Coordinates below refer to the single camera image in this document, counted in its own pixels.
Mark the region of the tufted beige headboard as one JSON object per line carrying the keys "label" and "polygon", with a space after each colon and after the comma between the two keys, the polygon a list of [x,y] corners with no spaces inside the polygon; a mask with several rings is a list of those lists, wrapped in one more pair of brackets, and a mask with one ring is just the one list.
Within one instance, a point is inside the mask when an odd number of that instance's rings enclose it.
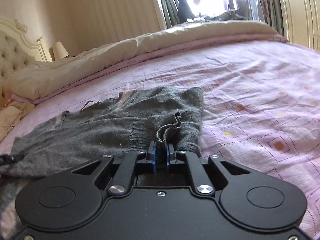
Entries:
{"label": "tufted beige headboard", "polygon": [[1,108],[10,101],[7,80],[14,72],[36,61],[52,61],[45,38],[33,42],[27,32],[25,24],[1,17]]}

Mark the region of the grey argyle knit sweater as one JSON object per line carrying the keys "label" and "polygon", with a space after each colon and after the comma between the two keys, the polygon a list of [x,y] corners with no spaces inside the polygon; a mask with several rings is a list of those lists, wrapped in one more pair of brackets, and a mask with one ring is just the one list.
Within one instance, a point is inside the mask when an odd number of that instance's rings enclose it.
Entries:
{"label": "grey argyle knit sweater", "polygon": [[120,159],[151,141],[200,154],[202,112],[199,87],[127,90],[78,112],[62,112],[16,137],[11,153],[23,159],[1,167],[1,238],[20,230],[15,198],[36,179],[106,154]]}

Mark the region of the cream bedside lamp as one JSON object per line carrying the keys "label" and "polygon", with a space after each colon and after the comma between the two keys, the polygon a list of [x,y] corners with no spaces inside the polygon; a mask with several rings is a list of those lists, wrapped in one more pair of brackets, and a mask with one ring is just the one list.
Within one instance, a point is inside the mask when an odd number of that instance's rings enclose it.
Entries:
{"label": "cream bedside lamp", "polygon": [[53,50],[53,55],[54,55],[54,58],[55,58],[56,61],[64,59],[64,58],[69,56],[69,52],[66,50],[66,48],[61,43],[61,41],[56,42],[52,46],[52,50]]}

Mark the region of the hanging clothes rack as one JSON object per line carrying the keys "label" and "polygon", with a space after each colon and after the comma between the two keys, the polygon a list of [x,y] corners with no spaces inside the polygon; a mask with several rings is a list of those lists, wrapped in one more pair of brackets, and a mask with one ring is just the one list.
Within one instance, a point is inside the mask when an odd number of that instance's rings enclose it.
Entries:
{"label": "hanging clothes rack", "polygon": [[268,23],[266,0],[236,0],[236,6],[238,14],[247,20]]}

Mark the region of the green curtain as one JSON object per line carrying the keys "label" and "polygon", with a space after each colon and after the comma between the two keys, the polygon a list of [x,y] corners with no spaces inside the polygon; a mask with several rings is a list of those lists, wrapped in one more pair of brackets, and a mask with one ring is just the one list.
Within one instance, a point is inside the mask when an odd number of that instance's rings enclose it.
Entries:
{"label": "green curtain", "polygon": [[161,0],[164,20],[167,28],[180,24],[180,20],[178,18],[178,4],[178,0]]}

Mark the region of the dark patterned clothes pile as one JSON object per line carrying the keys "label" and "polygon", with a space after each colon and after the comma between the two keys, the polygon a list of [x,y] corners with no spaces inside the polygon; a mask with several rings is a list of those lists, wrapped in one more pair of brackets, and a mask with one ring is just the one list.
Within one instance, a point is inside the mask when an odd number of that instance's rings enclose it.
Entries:
{"label": "dark patterned clothes pile", "polygon": [[228,10],[223,12],[222,14],[214,17],[206,16],[206,22],[213,22],[213,21],[233,21],[233,20],[247,20],[244,16],[240,16],[237,14],[235,10]]}

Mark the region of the beige duvet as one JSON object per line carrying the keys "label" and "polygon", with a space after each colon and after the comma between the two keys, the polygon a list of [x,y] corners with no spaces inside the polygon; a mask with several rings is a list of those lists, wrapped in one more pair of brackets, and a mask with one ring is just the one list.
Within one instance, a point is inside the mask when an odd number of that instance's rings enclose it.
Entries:
{"label": "beige duvet", "polygon": [[76,57],[53,62],[29,63],[13,72],[5,84],[11,95],[30,101],[68,90],[73,85],[95,79],[98,72],[118,63],[134,62],[140,55],[153,56],[158,51],[176,49],[179,45],[208,38],[240,35],[271,35],[278,32],[255,21],[186,23],[156,33],[144,34],[120,42],[84,51]]}

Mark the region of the pink patterned bed sheet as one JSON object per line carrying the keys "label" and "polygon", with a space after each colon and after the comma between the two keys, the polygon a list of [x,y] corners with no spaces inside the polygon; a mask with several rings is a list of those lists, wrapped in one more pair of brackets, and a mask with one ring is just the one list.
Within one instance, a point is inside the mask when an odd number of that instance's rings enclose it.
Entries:
{"label": "pink patterned bed sheet", "polygon": [[290,43],[221,44],[112,66],[37,105],[1,142],[1,153],[61,112],[158,86],[201,87],[202,156],[219,155],[298,186],[308,200],[300,226],[319,239],[319,53]]}

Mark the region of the beige pillow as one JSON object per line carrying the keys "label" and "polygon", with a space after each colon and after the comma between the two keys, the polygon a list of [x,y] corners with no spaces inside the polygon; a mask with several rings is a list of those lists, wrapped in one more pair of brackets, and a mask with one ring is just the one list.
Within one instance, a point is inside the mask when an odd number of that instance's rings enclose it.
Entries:
{"label": "beige pillow", "polygon": [[35,105],[28,102],[13,101],[1,109],[1,136],[0,140],[9,134],[9,132],[33,109]]}

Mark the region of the cream wardrobe door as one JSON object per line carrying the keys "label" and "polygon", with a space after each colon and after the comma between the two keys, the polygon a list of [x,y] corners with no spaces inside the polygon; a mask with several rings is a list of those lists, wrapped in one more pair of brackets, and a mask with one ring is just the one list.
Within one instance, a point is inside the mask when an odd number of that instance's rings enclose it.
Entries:
{"label": "cream wardrobe door", "polygon": [[280,0],[287,39],[319,51],[319,0]]}

